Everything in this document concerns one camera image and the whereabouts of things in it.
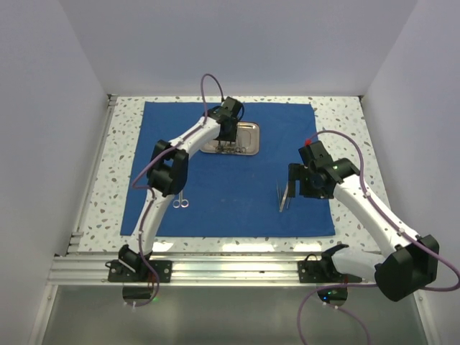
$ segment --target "table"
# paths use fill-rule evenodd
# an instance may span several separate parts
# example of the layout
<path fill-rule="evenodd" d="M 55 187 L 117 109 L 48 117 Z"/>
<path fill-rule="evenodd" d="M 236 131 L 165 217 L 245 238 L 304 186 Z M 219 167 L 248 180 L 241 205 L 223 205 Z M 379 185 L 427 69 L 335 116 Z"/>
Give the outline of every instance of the table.
<path fill-rule="evenodd" d="M 364 174 L 374 192 L 388 205 L 382 176 L 375 158 L 372 142 L 357 97 L 330 96 L 234 96 L 243 102 L 271 102 L 311 104 L 315 111 L 316 128 L 335 129 L 353 137 L 364 153 Z M 219 102 L 219 97 L 207 101 Z M 148 102 L 201 102 L 199 96 L 118 97 L 105 134 L 101 159 L 88 201 L 83 209 L 78 232 L 70 242 L 70 253 L 117 252 L 127 243 L 120 236 L 129 176 L 139 136 L 144 103 Z M 359 166 L 357 154 L 345 139 L 322 134 L 334 159 L 349 158 Z M 209 237 L 157 237 L 154 252 L 222 253 L 222 252 L 321 252 L 338 242 L 378 251 L 372 237 L 351 212 L 336 200 L 330 200 L 335 236 L 295 238 L 209 238 Z"/>

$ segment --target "silver tray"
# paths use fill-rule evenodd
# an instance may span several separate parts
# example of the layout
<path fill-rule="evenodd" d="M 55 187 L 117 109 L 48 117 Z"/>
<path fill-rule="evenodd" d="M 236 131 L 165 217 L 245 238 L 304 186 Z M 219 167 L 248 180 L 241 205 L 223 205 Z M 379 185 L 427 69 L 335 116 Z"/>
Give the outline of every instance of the silver tray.
<path fill-rule="evenodd" d="M 223 155 L 253 156 L 259 152 L 260 128 L 254 122 L 239 122 L 235 142 L 211 140 L 203 145 L 202 152 Z"/>

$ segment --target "metal bracket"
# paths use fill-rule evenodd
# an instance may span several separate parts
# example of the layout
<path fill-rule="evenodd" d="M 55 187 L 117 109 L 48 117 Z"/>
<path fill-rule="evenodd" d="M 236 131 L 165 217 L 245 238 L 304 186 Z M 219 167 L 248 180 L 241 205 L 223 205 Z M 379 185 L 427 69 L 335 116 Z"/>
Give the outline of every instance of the metal bracket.
<path fill-rule="evenodd" d="M 149 260 L 152 266 L 160 277 L 160 282 L 170 282 L 173 271 L 173 262 L 168 260 Z M 145 277 L 139 276 L 139 273 L 131 271 L 128 267 L 122 265 L 118 260 L 112 260 L 106 263 L 109 268 L 109 282 L 148 282 L 148 275 Z"/>
<path fill-rule="evenodd" d="M 297 261 L 299 282 L 301 284 L 331 283 L 331 282 L 337 282 L 337 283 L 362 282 L 362 278 L 357 277 L 355 275 L 342 275 L 342 274 L 339 273 L 337 276 L 334 277 L 334 279 L 331 279 L 331 278 L 327 278 L 324 275 L 312 274 L 311 271 L 306 267 L 307 266 L 307 264 L 306 264 L 307 261 L 308 261 L 308 257 L 305 260 Z M 311 260 L 308 264 L 309 265 L 314 265 L 314 263 L 312 261 L 314 261 L 314 260 Z"/>

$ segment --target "scissors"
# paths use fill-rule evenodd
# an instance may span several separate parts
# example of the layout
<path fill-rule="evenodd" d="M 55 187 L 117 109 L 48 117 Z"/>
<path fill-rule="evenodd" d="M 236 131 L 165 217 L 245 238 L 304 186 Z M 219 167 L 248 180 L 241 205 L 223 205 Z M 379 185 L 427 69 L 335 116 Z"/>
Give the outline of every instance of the scissors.
<path fill-rule="evenodd" d="M 184 195 L 183 195 L 182 190 L 179 192 L 179 199 L 175 199 L 172 202 L 172 207 L 173 208 L 179 208 L 179 207 L 185 208 L 185 207 L 188 207 L 188 200 L 184 199 Z"/>

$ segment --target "blue cloth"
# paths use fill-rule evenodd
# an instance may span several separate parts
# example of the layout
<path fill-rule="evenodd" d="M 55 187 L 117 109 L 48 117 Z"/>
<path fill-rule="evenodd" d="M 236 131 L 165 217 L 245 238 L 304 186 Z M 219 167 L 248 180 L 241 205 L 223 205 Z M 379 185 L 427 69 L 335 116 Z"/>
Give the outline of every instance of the blue cloth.
<path fill-rule="evenodd" d="M 276 182 L 285 189 L 288 164 L 301 162 L 299 147 L 316 132 L 310 105 L 246 103 L 244 121 L 260 127 L 255 156 L 197 152 L 189 162 L 184 198 L 187 208 L 170 204 L 158 236 L 296 237 L 334 235 L 327 200 L 296 197 L 279 212 Z M 193 126 L 201 103 L 147 103 L 132 165 L 131 182 L 150 161 L 157 140 L 171 140 Z M 147 178 L 139 184 L 146 184 Z M 121 235 L 130 235 L 145 190 L 129 189 Z"/>

